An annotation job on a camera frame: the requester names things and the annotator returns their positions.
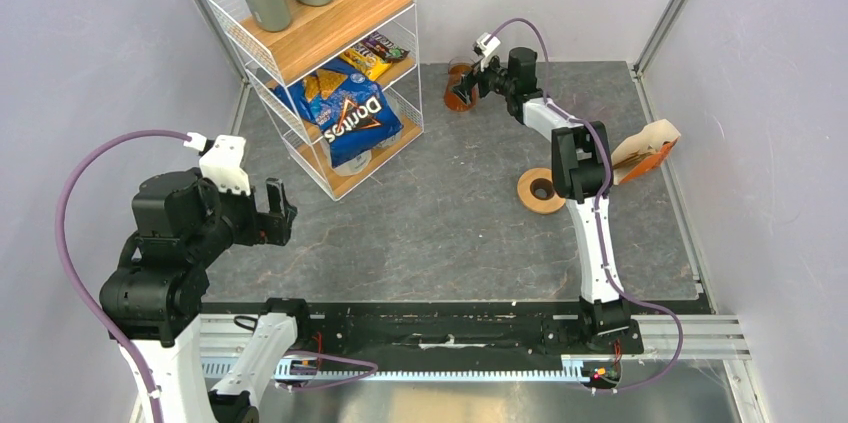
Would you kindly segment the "amber glass carafe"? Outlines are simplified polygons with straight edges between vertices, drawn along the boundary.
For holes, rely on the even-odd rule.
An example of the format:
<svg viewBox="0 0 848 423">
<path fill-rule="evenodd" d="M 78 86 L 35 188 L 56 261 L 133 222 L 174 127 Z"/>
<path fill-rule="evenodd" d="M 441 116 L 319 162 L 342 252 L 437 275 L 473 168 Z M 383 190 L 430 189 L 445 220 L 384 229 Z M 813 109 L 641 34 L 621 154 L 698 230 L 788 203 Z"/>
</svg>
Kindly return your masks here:
<svg viewBox="0 0 848 423">
<path fill-rule="evenodd" d="M 448 81 L 444 92 L 445 106 L 455 112 L 465 112 L 471 110 L 478 102 L 479 91 L 477 87 L 472 89 L 471 102 L 465 103 L 459 96 L 453 92 L 453 88 L 460 83 L 463 74 L 468 72 L 472 67 L 473 62 L 469 58 L 455 57 L 450 60 L 448 65 Z"/>
</svg>

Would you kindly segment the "wooden ring dripper holder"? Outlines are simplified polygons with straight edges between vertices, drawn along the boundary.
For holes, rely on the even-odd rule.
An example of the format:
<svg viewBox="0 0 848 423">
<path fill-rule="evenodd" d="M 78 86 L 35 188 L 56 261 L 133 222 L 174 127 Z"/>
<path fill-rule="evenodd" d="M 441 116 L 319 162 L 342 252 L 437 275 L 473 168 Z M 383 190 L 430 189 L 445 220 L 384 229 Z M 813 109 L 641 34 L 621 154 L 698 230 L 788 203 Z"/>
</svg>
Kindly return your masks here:
<svg viewBox="0 0 848 423">
<path fill-rule="evenodd" d="M 554 214 L 565 206 L 565 199 L 554 188 L 550 168 L 528 169 L 518 179 L 516 188 L 522 205 L 533 213 Z"/>
</svg>

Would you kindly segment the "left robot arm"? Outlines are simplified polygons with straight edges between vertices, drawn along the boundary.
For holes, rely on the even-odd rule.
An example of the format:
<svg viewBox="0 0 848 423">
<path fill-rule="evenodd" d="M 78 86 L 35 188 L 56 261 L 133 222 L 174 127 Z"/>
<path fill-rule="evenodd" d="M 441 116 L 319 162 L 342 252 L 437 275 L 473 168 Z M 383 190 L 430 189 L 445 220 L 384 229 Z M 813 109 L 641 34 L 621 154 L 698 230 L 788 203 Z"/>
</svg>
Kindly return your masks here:
<svg viewBox="0 0 848 423">
<path fill-rule="evenodd" d="M 150 398 L 157 422 L 257 422 L 259 406 L 287 350 L 314 336 L 302 299 L 270 298 L 261 307 L 235 366 L 208 388 L 201 363 L 202 299 L 208 268 L 234 245 L 286 245 L 297 209 L 277 178 L 266 181 L 270 209 L 251 190 L 219 192 L 197 168 L 154 176 L 132 201 L 137 230 L 99 301 L 128 341 L 123 352 Z"/>
</svg>

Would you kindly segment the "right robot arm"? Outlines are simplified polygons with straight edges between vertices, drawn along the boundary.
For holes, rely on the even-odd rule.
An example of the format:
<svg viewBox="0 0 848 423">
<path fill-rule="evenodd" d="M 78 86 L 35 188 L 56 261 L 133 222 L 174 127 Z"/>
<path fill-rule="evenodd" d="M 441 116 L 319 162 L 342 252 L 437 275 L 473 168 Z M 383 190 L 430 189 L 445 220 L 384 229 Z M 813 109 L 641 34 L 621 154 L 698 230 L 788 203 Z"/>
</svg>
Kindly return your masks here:
<svg viewBox="0 0 848 423">
<path fill-rule="evenodd" d="M 474 53 L 478 60 L 452 93 L 468 103 L 473 90 L 481 97 L 494 92 L 505 99 L 512 117 L 550 142 L 553 189 L 565 200 L 581 263 L 577 340 L 591 352 L 609 349 L 628 332 L 631 311 L 622 296 L 610 236 L 612 172 L 606 128 L 599 121 L 568 116 L 544 94 L 532 49 L 511 49 L 505 65 L 481 44 Z"/>
</svg>

